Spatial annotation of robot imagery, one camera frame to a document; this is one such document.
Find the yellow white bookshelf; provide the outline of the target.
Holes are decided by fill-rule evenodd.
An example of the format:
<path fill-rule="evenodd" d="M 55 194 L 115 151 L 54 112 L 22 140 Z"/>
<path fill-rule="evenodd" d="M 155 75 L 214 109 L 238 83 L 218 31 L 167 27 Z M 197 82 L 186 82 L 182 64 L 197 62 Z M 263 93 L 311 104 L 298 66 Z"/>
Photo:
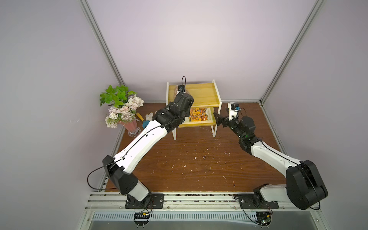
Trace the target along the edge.
<path fill-rule="evenodd" d="M 179 127 L 211 127 L 212 136 L 216 137 L 218 126 L 216 125 L 213 113 L 217 109 L 220 114 L 222 100 L 215 80 L 211 83 L 197 83 L 186 85 L 186 91 L 194 98 L 193 108 L 207 108 L 208 119 L 206 121 L 192 122 L 189 118 Z"/>

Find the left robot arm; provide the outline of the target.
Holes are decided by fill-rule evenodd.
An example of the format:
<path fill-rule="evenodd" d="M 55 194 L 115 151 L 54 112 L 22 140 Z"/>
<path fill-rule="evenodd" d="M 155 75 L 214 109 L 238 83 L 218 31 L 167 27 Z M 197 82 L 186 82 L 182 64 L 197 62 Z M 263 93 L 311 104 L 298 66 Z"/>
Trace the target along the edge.
<path fill-rule="evenodd" d="M 145 129 L 121 152 L 107 155 L 102 168 L 122 195 L 127 195 L 134 206 L 146 208 L 151 203 L 151 191 L 133 174 L 148 151 L 169 132 L 178 128 L 189 117 L 193 96 L 178 93 L 174 101 L 158 110 Z"/>

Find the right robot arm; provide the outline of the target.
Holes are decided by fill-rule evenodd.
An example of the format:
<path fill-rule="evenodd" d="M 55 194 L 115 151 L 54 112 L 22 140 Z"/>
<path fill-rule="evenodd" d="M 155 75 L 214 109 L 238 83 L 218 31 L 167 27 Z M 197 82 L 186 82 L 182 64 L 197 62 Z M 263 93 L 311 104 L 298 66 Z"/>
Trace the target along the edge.
<path fill-rule="evenodd" d="M 256 201 L 288 202 L 300 210 L 321 204 L 328 197 L 327 188 L 310 160 L 301 161 L 270 147 L 255 135 L 252 118 L 223 117 L 214 113 L 218 125 L 229 127 L 239 138 L 239 145 L 248 154 L 266 162 L 286 179 L 283 185 L 263 185 L 254 190 Z"/>

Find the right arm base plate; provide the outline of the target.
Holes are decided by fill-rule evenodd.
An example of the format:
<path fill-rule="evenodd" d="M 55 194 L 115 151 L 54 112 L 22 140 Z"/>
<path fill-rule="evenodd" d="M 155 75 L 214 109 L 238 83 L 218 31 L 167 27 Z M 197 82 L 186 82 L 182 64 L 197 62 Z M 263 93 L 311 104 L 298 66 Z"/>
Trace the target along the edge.
<path fill-rule="evenodd" d="M 277 202 L 265 201 L 256 194 L 238 194 L 237 197 L 242 209 L 279 209 Z"/>

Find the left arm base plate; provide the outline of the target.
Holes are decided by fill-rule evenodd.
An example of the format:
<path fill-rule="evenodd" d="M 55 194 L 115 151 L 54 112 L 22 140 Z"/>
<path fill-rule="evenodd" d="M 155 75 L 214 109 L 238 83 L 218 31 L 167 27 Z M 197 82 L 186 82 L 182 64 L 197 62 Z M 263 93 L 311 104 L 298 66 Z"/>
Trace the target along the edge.
<path fill-rule="evenodd" d="M 164 194 L 149 193 L 142 201 L 127 194 L 125 209 L 163 209 Z"/>

